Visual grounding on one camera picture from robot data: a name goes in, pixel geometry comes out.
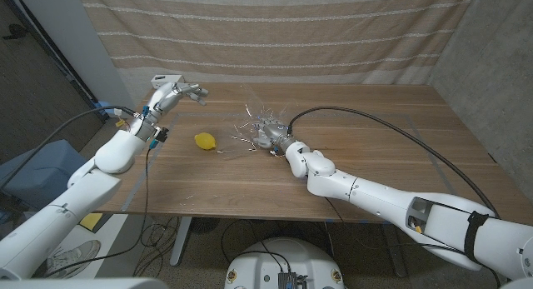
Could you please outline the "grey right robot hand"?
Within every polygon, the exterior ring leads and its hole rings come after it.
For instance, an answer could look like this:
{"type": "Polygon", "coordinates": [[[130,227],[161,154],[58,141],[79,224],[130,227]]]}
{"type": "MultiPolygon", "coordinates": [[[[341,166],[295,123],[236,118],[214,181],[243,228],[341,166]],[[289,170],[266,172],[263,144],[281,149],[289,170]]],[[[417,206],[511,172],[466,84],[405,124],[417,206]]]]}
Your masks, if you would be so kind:
{"type": "Polygon", "coordinates": [[[288,134],[288,126],[273,118],[260,118],[253,123],[256,133],[252,136],[252,140],[259,147],[274,148],[279,147],[285,151],[292,143],[295,142],[294,137],[288,134]]]}

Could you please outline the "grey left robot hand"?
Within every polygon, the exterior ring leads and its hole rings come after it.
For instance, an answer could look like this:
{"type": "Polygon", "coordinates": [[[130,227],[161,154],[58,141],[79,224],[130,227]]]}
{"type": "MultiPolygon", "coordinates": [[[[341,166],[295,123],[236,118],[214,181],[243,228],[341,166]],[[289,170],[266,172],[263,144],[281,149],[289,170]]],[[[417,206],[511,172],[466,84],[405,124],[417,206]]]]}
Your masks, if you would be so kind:
{"type": "Polygon", "coordinates": [[[183,97],[189,97],[202,106],[206,103],[202,100],[207,97],[209,91],[197,83],[167,82],[160,86],[147,103],[149,113],[156,120],[170,112],[183,97]]]}

